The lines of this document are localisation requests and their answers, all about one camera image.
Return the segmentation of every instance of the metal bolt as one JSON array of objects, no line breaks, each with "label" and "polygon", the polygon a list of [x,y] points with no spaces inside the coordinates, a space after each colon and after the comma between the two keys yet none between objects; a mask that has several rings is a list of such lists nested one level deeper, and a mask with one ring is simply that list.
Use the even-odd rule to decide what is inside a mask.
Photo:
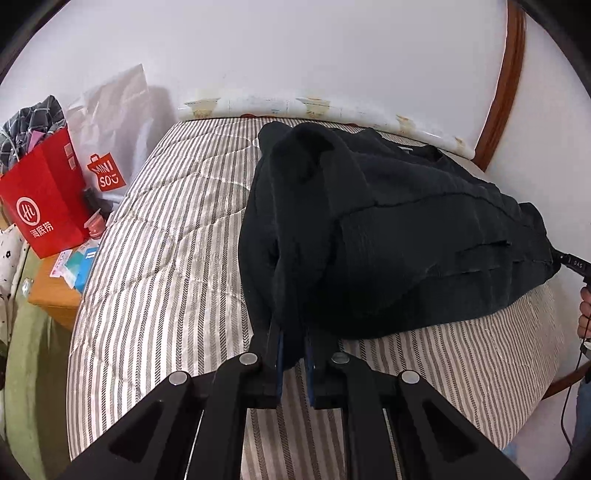
[{"label": "metal bolt", "polygon": [[400,375],[400,378],[402,378],[402,381],[404,383],[409,383],[411,385],[418,383],[418,381],[421,380],[419,374],[416,373],[414,370],[405,370],[404,372],[402,372],[402,375]]},{"label": "metal bolt", "polygon": [[185,372],[173,372],[168,376],[168,381],[171,382],[173,385],[183,385],[187,379],[188,375]]},{"label": "metal bolt", "polygon": [[239,360],[242,365],[252,365],[256,363],[258,357],[254,353],[247,352],[243,353]]},{"label": "metal bolt", "polygon": [[335,352],[330,359],[338,365],[349,363],[349,355],[347,355],[345,352]]}]

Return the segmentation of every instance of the white plastic bag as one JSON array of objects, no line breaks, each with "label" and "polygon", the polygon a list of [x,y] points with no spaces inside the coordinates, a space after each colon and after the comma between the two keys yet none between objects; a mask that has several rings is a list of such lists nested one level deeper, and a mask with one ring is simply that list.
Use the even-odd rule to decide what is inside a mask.
[{"label": "white plastic bag", "polygon": [[143,66],[83,93],[65,117],[86,184],[120,203],[159,140]]}]

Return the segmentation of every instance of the human hand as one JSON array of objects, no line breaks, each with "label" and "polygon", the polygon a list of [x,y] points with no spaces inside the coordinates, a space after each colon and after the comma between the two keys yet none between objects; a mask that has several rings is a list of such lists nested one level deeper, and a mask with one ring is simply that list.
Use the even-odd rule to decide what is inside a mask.
[{"label": "human hand", "polygon": [[580,338],[591,338],[591,292],[587,287],[581,288],[581,305],[579,310],[582,315],[579,317],[579,327],[577,328],[577,334]]}]

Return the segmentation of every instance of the bed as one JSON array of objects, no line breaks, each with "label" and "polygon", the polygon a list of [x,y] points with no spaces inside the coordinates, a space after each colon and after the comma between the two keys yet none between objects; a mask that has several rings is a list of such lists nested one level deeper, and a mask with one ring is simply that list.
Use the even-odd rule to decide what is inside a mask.
[{"label": "bed", "polygon": [[[238,234],[259,158],[256,135],[272,120],[303,121],[220,118],[173,126],[109,220],[70,345],[71,457],[171,372],[203,374],[246,351],[252,331]],[[418,371],[503,448],[554,378],[562,344],[545,284],[481,319],[343,341],[342,349],[373,369]],[[345,477],[340,413],[309,407],[305,377],[300,362],[284,376],[280,408],[249,412],[243,479]]]}]

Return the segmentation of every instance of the green fabric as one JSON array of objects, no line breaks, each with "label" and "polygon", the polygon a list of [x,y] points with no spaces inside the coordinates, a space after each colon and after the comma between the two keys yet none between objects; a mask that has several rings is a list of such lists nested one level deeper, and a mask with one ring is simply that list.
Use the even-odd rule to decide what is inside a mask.
[{"label": "green fabric", "polygon": [[[35,278],[40,260],[30,249],[22,279]],[[31,480],[53,480],[70,462],[66,378],[71,333],[19,287],[8,351],[6,419],[12,454]]]}]

